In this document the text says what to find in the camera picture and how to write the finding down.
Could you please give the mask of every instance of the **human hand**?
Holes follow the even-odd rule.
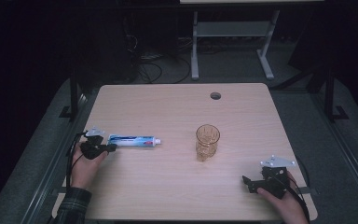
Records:
[[[101,153],[94,160],[89,160],[83,156],[83,153],[80,149],[80,144],[77,143],[75,146],[75,154],[72,165],[72,183],[71,187],[79,189],[89,189],[92,180],[98,172],[98,168],[102,161],[108,155],[108,152],[105,151]]]
[[[290,172],[287,172],[287,175],[289,178],[294,180]],[[296,188],[293,181],[290,181],[290,188]],[[308,224],[301,205],[290,192],[286,191],[281,199],[276,198],[274,195],[262,188],[258,188],[257,193],[275,207],[286,224]]]

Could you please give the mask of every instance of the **toothpaste tube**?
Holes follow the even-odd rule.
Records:
[[[119,147],[155,147],[161,140],[154,136],[121,136],[110,134],[107,145],[116,144]]]

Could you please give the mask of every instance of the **glass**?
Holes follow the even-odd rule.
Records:
[[[210,124],[204,124],[197,129],[197,159],[206,161],[211,158],[217,150],[217,141],[219,141],[219,130]]]

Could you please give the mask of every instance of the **gray carpet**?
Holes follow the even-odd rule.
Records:
[[[221,46],[224,51],[200,54],[200,80],[186,77],[189,67],[183,60],[164,57],[153,62],[162,69],[161,77],[154,83],[173,83],[186,77],[181,83],[263,82],[274,86],[299,72],[287,65],[293,43],[273,42],[270,46],[268,59],[276,76],[274,80],[266,80],[256,57],[260,40],[230,40]],[[180,56],[189,62],[189,52]],[[143,69],[150,79],[158,76],[154,65],[145,65]],[[349,91],[336,81],[335,105],[343,106],[350,119],[330,123],[321,112],[323,91],[315,95],[306,93],[307,81],[305,78],[285,91],[272,91],[271,95],[293,150],[309,173],[310,187],[319,192],[312,195],[319,213],[312,223],[358,223],[358,183],[343,156],[342,144],[332,131],[339,130],[358,160],[358,106]],[[143,83],[138,77],[132,84]],[[62,84],[0,195],[0,223],[48,222],[57,196],[55,189],[60,187],[65,175],[65,151],[74,134],[83,131],[97,93],[95,89],[87,95],[76,121],[70,123],[59,118],[62,108],[70,104],[69,83]],[[52,166],[55,169],[51,181],[45,183],[46,171]]]

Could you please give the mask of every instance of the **plaid sleeve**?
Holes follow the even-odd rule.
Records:
[[[91,193],[84,189],[70,188],[65,194],[60,208],[58,209],[57,216],[54,220],[55,224],[84,223],[85,214]]]

